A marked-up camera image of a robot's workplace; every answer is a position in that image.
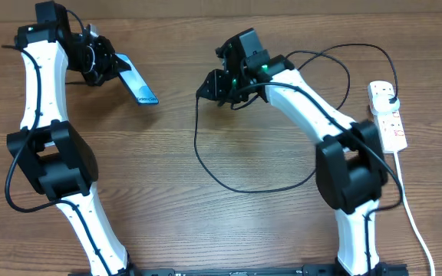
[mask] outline wood grain surface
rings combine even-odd
[[[218,186],[194,156],[194,94],[207,73],[220,67],[214,49],[254,27],[272,56],[351,42],[388,51],[398,72],[409,143],[401,154],[407,196],[442,275],[442,14],[94,23],[117,51],[129,55],[160,98],[158,106],[138,107],[118,79],[102,87],[67,87],[70,121],[97,157],[104,209],[141,268],[294,267],[332,262],[336,256],[334,212],[314,179],[289,192],[240,195]],[[11,44],[20,25],[0,23],[0,44]],[[342,111],[366,119],[366,87],[374,80],[392,81],[389,64],[374,49],[342,48],[332,54],[351,71],[351,95]],[[346,77],[337,64],[317,60],[302,73],[329,103],[341,101]],[[68,73],[68,81],[80,78]],[[20,214],[5,203],[3,183],[12,160],[5,136],[18,131],[24,104],[21,58],[0,48],[0,275],[86,271],[82,248],[57,209]],[[206,165],[239,189],[291,185],[314,166],[314,149],[305,135],[261,100],[237,112],[201,100],[198,142]],[[394,201],[396,193],[393,184],[386,185],[382,203]],[[26,207],[46,201],[19,169],[12,195]],[[379,214],[377,229],[382,261],[406,263],[411,275],[428,275],[403,208]]]
[[[0,21],[33,21],[34,5],[42,1],[0,0]],[[59,0],[58,3],[83,19],[442,12],[442,0]]]

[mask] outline power socket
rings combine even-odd
[[[407,147],[407,140],[405,139],[404,125],[398,112],[400,102],[384,104],[381,99],[386,96],[388,99],[390,95],[394,95],[393,85],[386,81],[373,81],[368,86],[369,102],[371,112],[374,117],[374,124],[379,129],[381,148],[383,153],[399,152]]]

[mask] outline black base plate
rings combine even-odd
[[[89,276],[90,274],[69,274],[68,276]],[[349,276],[340,265],[305,264],[302,268],[241,268],[208,269],[199,271],[174,271],[173,269],[144,269],[134,267],[114,276]],[[369,276],[409,276],[406,264],[379,263]]]

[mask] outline black cable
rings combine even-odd
[[[200,165],[206,170],[206,172],[218,183],[220,184],[222,187],[232,191],[232,192],[238,192],[238,193],[244,193],[244,194],[256,194],[256,193],[269,193],[269,192],[284,192],[284,191],[288,191],[290,189],[294,189],[297,188],[303,184],[305,184],[308,180],[310,180],[310,178],[315,174],[316,170],[313,170],[312,173],[310,173],[310,175],[308,177],[306,177],[305,180],[301,181],[298,184],[295,184],[293,186],[287,186],[287,187],[282,187],[282,188],[278,188],[278,189],[269,189],[269,190],[259,190],[259,191],[245,191],[245,190],[238,190],[238,189],[234,189],[229,187],[228,185],[222,183],[219,179],[217,179],[213,173],[207,169],[206,165],[204,165],[204,162],[200,159],[199,153],[197,152],[197,128],[199,125],[199,98],[196,98],[196,125],[194,127],[194,133],[193,133],[193,150],[196,153],[197,159],[199,160]]]
[[[344,95],[344,99],[342,100],[342,102],[338,105],[338,107],[336,108],[337,110],[339,110],[345,103],[345,101],[348,98],[349,95],[349,91],[351,89],[351,74],[349,73],[349,69],[344,65],[344,63],[342,63],[339,59],[332,57],[330,55],[327,54],[322,54],[320,52],[317,51],[306,51],[306,50],[300,50],[300,51],[293,51],[292,53],[289,53],[286,58],[289,58],[290,56],[292,56],[293,54],[296,53],[304,53],[304,54],[320,54],[322,57],[325,58],[330,58],[331,60],[337,62],[338,64],[340,64],[344,70],[345,73],[347,74],[347,90],[345,92]],[[243,64],[244,60],[240,63],[240,70],[243,69]],[[249,106],[250,104],[252,104],[257,98],[259,97],[259,95],[255,95],[252,99],[250,99],[247,103],[243,104],[240,107],[234,107],[235,104],[231,103],[231,110],[240,110],[242,108],[245,108],[247,106]],[[229,186],[227,186],[226,184],[222,183],[221,181],[219,181],[210,171],[209,169],[207,169],[206,165],[204,165],[204,162],[200,159],[199,153],[197,151],[197,132],[198,132],[198,122],[199,122],[199,98],[196,99],[196,125],[194,128],[194,141],[193,141],[193,145],[194,145],[194,152],[196,153],[196,157],[199,160],[200,165],[206,170],[206,172],[218,183],[220,184],[222,187],[233,191],[233,192],[239,192],[239,193],[268,193],[268,192],[283,192],[283,191],[288,191],[290,189],[294,189],[297,188],[303,184],[305,184],[307,181],[310,180],[310,178],[316,173],[316,169],[313,169],[313,171],[310,173],[309,176],[306,177],[306,179],[304,179],[303,181],[293,185],[293,186],[287,186],[287,187],[283,187],[283,188],[279,188],[279,189],[269,189],[269,190],[261,190],[261,191],[245,191],[245,190],[238,190],[238,189],[234,189],[231,188]]]
[[[274,82],[274,83],[259,83],[259,84],[252,84],[252,85],[249,85],[249,86],[247,86],[247,87],[244,87],[244,88],[242,88],[242,89],[240,89],[240,90],[238,90],[238,91],[236,91],[238,94],[241,94],[244,90],[249,90],[249,89],[252,89],[252,88],[257,88],[257,87],[265,87],[265,86],[270,86],[270,85],[275,85],[275,86],[279,86],[279,87],[286,87],[286,88],[289,88],[289,89],[293,89],[293,90],[295,90],[295,91],[298,91],[299,93],[301,93],[301,94],[303,94],[305,97],[307,97],[316,107],[317,107],[317,109],[320,111],[320,112],[322,112],[322,114],[325,116],[325,118],[327,118],[327,120],[330,122],[330,123],[332,123],[332,124],[334,124],[337,128],[339,128],[343,133],[345,133],[349,138],[351,138],[352,140],[354,140],[363,150],[366,150],[370,155],[372,155],[386,170],[387,170],[387,172],[389,172],[390,174],[391,174],[391,176],[392,176],[392,178],[394,179],[394,181],[397,183],[397,187],[398,187],[398,189],[399,189],[399,191],[401,191],[401,186],[400,186],[400,182],[399,182],[399,180],[398,180],[398,177],[396,177],[396,175],[394,174],[394,172],[393,172],[393,170],[390,168],[390,166],[383,160],[383,159],[381,159],[375,152],[373,152],[368,146],[366,146],[362,141],[360,141],[359,140],[359,138],[357,138],[354,134],[352,134],[349,130],[347,130],[347,129],[345,129],[343,126],[341,126],[339,123],[337,123],[336,121],[335,121],[335,119],[333,118],[333,117],[331,117],[326,111],[325,111],[325,109],[323,109],[323,107],[322,106],[320,106],[320,104],[315,100],[315,99],[313,99],[313,97],[311,97],[307,92],[305,92],[303,89],[301,89],[300,87],[296,87],[296,86],[293,86],[293,85],[290,85],[290,84],[284,84],[284,83],[276,83],[276,82]],[[207,168],[206,168],[206,166],[204,165],[204,163],[203,163],[203,161],[200,159],[200,157],[199,157],[199,153],[197,152],[197,130],[198,130],[198,124],[199,124],[199,98],[197,97],[196,98],[196,124],[195,124],[195,127],[194,127],[194,151],[195,151],[195,153],[196,153],[196,157],[197,157],[197,159],[199,160],[199,162],[200,162],[200,164],[202,165],[202,167],[207,171],[207,173],[209,173],[209,175],[211,176],[211,177],[213,177],[213,179],[214,180],[216,180],[221,186],[223,186],[223,187],[225,187],[225,188],[227,188],[227,189],[229,189],[229,190],[231,190],[231,191],[234,191],[234,192],[240,192],[240,193],[258,193],[258,192],[272,192],[272,191],[280,191],[281,189],[282,190],[287,190],[286,188],[288,188],[288,187],[285,187],[285,188],[281,188],[281,189],[273,189],[273,190],[266,190],[266,191],[240,191],[240,190],[236,190],[236,189],[233,189],[233,188],[230,188],[230,187],[228,187],[228,186],[226,186],[225,184],[223,184],[222,182],[220,182]],[[369,218],[369,215],[371,214],[371,213],[373,213],[373,212],[379,212],[379,211],[382,211],[382,210],[387,210],[387,209],[392,209],[392,208],[395,208],[395,207],[397,207],[398,205],[400,205],[401,204],[401,202],[402,202],[402,192],[400,192],[400,200],[398,201],[398,203],[396,203],[396,204],[394,204],[394,205],[390,205],[390,206],[385,206],[385,207],[380,207],[380,208],[377,208],[377,209],[375,209],[375,210],[371,210],[367,215],[366,215],[366,217],[367,218]]]
[[[87,85],[87,83],[85,81],[68,81],[66,83],[66,85],[69,85],[69,84],[73,84],[73,85]]]
[[[100,259],[102,265],[105,268],[105,271],[107,272],[108,275],[112,275],[110,269],[107,266],[107,263],[104,260],[104,257],[100,253],[100,249],[97,248],[97,245],[95,244],[95,242],[93,240],[93,237],[91,237],[90,229],[88,228],[88,226],[86,224],[86,221],[83,218],[83,215],[81,214],[79,208],[74,203],[69,202],[67,200],[57,199],[57,200],[54,200],[52,202],[48,202],[48,203],[42,204],[42,205],[37,206],[37,207],[33,207],[33,208],[29,208],[29,209],[24,209],[22,207],[17,206],[13,202],[13,200],[12,200],[12,197],[11,197],[11,194],[10,194],[10,185],[12,183],[13,173],[15,172],[16,165],[18,164],[18,160],[20,159],[21,153],[22,153],[25,145],[28,144],[28,142],[32,138],[33,134],[35,133],[35,130],[37,129],[37,126],[38,126],[38,122],[40,120],[40,116],[41,116],[41,98],[42,98],[42,83],[41,83],[40,67],[37,64],[37,61],[31,56],[31,54],[29,54],[24,49],[20,49],[20,48],[17,48],[15,46],[11,46],[11,45],[2,45],[2,48],[4,48],[4,49],[13,49],[13,50],[16,50],[16,51],[20,51],[21,53],[26,55],[28,57],[28,59],[30,59],[30,61],[33,63],[34,68],[35,68],[35,73],[37,75],[37,107],[35,108],[35,120],[34,120],[33,125],[31,126],[31,129],[28,131],[27,136],[25,137],[25,141],[23,142],[23,145],[18,150],[18,152],[15,154],[15,157],[13,158],[12,164],[9,167],[8,175],[6,176],[6,182],[5,182],[5,198],[6,198],[6,202],[15,211],[23,212],[23,213],[37,212],[39,210],[45,209],[47,207],[50,207],[50,206],[53,206],[53,205],[56,205],[56,204],[66,204],[66,205],[69,205],[76,212],[76,214],[78,215],[78,218],[80,219],[81,224],[83,225],[84,231],[86,232],[86,236],[90,240],[91,247],[93,248],[94,253],[96,254],[96,256],[98,256],[98,258]]]
[[[83,26],[83,22],[81,22],[81,19],[74,13],[74,11],[66,10],[66,12],[69,12],[70,14],[72,14],[74,16],[74,18],[76,18],[76,20],[78,20],[78,23],[80,24],[81,32],[82,32],[82,35],[83,35],[82,40],[84,41],[86,39],[87,32],[86,32],[86,28],[84,28],[84,26]]]
[[[335,49],[335,48],[340,48],[340,47],[347,47],[347,46],[366,46],[366,47],[373,47],[378,49],[379,51],[381,51],[381,53],[383,53],[387,59],[388,62],[390,63],[391,69],[393,71],[393,76],[395,79],[395,97],[390,99],[390,103],[394,103],[397,99],[398,99],[398,78],[397,78],[397,71],[395,70],[395,66],[393,65],[393,61],[391,61],[391,57],[390,55],[388,55],[388,53],[383,50],[382,48],[373,45],[373,44],[367,44],[367,43],[348,43],[348,44],[339,44],[339,45],[335,45],[332,46],[328,49],[325,49],[323,51],[321,51],[320,53],[316,54],[314,57],[308,59],[307,61],[305,61],[305,63],[303,63],[298,70],[301,70],[301,68],[303,68],[305,65],[307,65],[309,62],[313,61],[314,59],[318,58],[319,56],[323,55],[325,52],[330,51],[331,49]]]
[[[250,99],[248,102],[243,104],[241,107],[235,107],[235,104],[231,103],[231,110],[241,110],[242,108],[245,108],[245,107],[249,106],[250,104],[252,104],[255,100],[257,100],[258,97],[259,97],[258,94],[255,95],[252,99]]]
[[[297,51],[293,51],[293,52],[287,54],[285,56],[285,58],[287,59],[287,58],[289,58],[292,55],[297,54],[297,53],[316,54],[312,59],[315,59],[315,58],[320,57],[320,56],[322,56],[324,58],[330,58],[331,60],[333,60],[333,61],[337,62],[338,64],[340,64],[342,66],[342,68],[344,68],[345,73],[347,74],[347,90],[345,91],[344,99],[342,99],[342,102],[338,105],[337,108],[335,108],[336,110],[341,109],[341,107],[344,105],[345,101],[347,100],[347,97],[349,96],[349,91],[351,90],[351,73],[349,72],[349,69],[347,68],[347,66],[345,66],[345,64],[342,63],[342,61],[338,60],[337,58],[332,57],[332,56],[327,55],[327,54],[323,54],[322,52],[317,52],[317,51],[297,50]],[[300,66],[298,68],[298,70],[301,70],[309,61],[311,61],[311,60],[307,60],[302,66]]]

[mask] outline power strip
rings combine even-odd
[[[394,95],[393,85],[382,80],[373,81],[368,86],[368,94],[374,124],[379,129],[383,153],[397,153],[405,149],[407,140],[397,107],[390,104],[389,108],[383,107],[383,105],[380,110],[374,108],[377,98],[386,97],[388,99],[389,96]]]
[[[394,96],[394,89],[393,85],[386,81],[377,80],[371,82],[368,86],[368,94],[369,107],[374,116],[374,124],[376,124],[379,129],[381,147],[383,148],[384,153],[393,153],[395,166],[397,168],[397,176],[404,191],[405,212],[407,213],[412,229],[427,256],[430,267],[430,276],[435,276],[436,268],[434,267],[433,257],[415,225],[412,211],[408,205],[407,196],[405,195],[404,180],[402,179],[402,172],[398,160],[398,152],[407,147],[404,125],[402,124],[400,113],[398,112],[400,102],[397,99],[395,103],[389,103],[388,99]]]

